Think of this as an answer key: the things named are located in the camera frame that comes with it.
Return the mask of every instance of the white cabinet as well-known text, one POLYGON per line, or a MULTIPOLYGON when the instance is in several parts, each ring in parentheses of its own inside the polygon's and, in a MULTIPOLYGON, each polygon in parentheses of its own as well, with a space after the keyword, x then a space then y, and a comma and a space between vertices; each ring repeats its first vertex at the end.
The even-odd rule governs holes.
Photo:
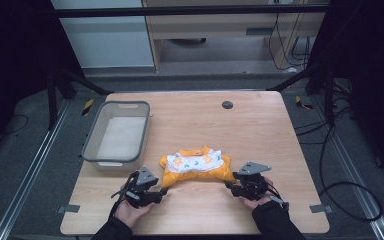
MULTIPOLYGON (((140 0, 52 0, 55 9, 142 7, 140 0)), ((144 17, 61 18, 83 69, 154 67, 144 17)))

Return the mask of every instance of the human hand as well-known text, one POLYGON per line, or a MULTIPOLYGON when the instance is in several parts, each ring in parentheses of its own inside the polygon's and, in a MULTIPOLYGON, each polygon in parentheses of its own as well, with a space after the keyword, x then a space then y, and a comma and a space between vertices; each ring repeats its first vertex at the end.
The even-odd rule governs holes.
POLYGON ((114 213, 114 217, 118 218, 130 229, 132 229, 137 221, 145 214, 149 213, 154 207, 155 203, 150 203, 145 207, 135 208, 127 200, 123 200, 118 205, 117 210, 114 213))
MULTIPOLYGON (((267 177, 264 177, 264 180, 267 182, 269 189, 273 190, 273 182, 270 179, 268 179, 267 177)), ((244 204, 245 206, 247 206, 251 210, 254 210, 259 205, 263 205, 263 204, 271 201, 271 199, 269 198, 269 195, 272 195, 272 194, 269 191, 267 191, 267 192, 265 192, 266 195, 264 197, 262 197, 261 199, 259 199, 258 201, 251 201, 251 200, 244 198, 242 196, 239 196, 238 199, 240 202, 242 202, 242 204, 244 204)))

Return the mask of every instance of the orange cloth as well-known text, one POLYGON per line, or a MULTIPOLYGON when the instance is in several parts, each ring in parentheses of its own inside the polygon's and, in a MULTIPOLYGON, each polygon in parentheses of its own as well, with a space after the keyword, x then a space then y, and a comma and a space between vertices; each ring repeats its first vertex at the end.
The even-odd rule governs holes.
POLYGON ((230 157, 207 146, 196 150, 180 149, 174 155, 164 155, 160 165, 164 168, 162 188, 190 178, 217 178, 236 182, 230 170, 230 157))

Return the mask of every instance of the metal bracket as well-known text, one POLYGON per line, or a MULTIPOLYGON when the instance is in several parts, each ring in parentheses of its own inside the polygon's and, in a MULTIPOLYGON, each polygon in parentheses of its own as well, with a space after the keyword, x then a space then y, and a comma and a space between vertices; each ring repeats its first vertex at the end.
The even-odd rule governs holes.
POLYGON ((57 213, 66 213, 66 212, 78 213, 79 209, 80 209, 80 205, 70 205, 70 204, 68 204, 67 206, 60 206, 57 209, 57 213))
POLYGON ((265 172, 271 170, 270 166, 262 165, 254 162, 247 162, 241 169, 238 171, 238 175, 253 175, 260 172, 265 172))
POLYGON ((142 185, 154 181, 156 178, 146 167, 139 170, 139 177, 136 182, 137 185, 142 185))
POLYGON ((319 212, 332 213, 335 211, 331 205, 324 206, 322 204, 312 205, 310 206, 310 209, 312 213, 319 213, 319 212))

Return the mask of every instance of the wooden table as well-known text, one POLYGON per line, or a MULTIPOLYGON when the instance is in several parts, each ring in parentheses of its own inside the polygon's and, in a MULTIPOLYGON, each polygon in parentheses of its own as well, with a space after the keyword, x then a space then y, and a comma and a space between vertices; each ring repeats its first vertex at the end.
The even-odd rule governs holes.
MULTIPOLYGON (((231 157, 233 171, 247 161, 270 165, 272 170, 263 175, 290 203, 290 216, 298 229, 303 233, 329 230, 325 213, 312 213, 309 208, 320 204, 320 199, 278 92, 119 93, 107 100, 144 100, 151 106, 144 165, 160 181, 150 190, 160 189, 162 155, 207 145, 231 157), (224 101, 231 101, 233 108, 224 109, 224 101)), ((61 232, 95 234, 115 201, 110 196, 129 174, 96 170, 84 162, 70 200, 80 209, 65 213, 61 232)), ((217 179, 175 183, 134 229, 137 235, 258 233, 251 211, 217 179)))

